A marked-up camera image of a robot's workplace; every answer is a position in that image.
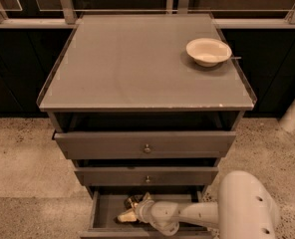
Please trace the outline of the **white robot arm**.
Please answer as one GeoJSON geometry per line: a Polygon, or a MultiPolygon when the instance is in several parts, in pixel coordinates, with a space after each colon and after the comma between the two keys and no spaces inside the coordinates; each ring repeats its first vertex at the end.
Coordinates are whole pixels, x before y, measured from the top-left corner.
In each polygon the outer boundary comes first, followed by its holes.
{"type": "Polygon", "coordinates": [[[215,202],[155,201],[147,193],[121,213],[118,220],[142,222],[164,236],[173,236],[188,223],[219,230],[220,239],[276,239],[280,210],[254,175],[235,170],[220,181],[215,202]]]}

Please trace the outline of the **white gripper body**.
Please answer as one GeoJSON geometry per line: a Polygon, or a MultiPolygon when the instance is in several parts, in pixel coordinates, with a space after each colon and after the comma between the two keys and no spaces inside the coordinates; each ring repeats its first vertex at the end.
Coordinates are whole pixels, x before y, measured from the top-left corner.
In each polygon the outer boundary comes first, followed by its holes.
{"type": "Polygon", "coordinates": [[[135,214],[137,220],[143,223],[150,223],[151,215],[150,209],[154,205],[154,201],[151,199],[141,201],[135,208],[135,214]]]}

